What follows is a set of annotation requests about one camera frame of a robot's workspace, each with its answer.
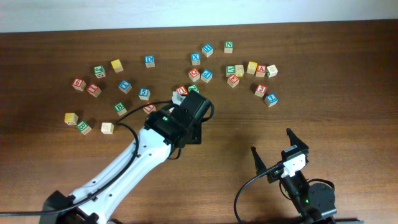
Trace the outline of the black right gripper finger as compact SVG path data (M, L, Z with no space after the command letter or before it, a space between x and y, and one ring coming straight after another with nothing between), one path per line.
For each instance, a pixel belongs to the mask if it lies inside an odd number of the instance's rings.
M286 132L290 139L291 146L296 145L302 152L308 152L308 146L299 139L290 128L287 128Z
M263 174L266 170L267 167L263 163L261 157L256 151L256 148L254 146L251 146L251 152L254 158L254 163L255 163L255 168L256 168L256 175L261 175Z

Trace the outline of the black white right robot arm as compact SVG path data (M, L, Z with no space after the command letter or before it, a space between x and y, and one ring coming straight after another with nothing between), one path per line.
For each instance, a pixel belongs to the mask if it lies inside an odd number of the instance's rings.
M256 151L251 147L256 176L267 177L271 184L278 181L284 188L304 223L335 223L335 186L324 179L307 180L302 169L308 164L309 147L291 129L286 129L290 147L281 152L282 160L267 168Z

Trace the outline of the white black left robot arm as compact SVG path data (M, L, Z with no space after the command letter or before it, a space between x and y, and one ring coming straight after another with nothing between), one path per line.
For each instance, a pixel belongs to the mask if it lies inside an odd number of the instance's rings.
M214 106L193 91L173 94L172 102L151 112L128 147L94 179L69 196L55 191L44 203L56 214L41 215L39 223L107 223L124 197L176 149L201 143L201 124Z

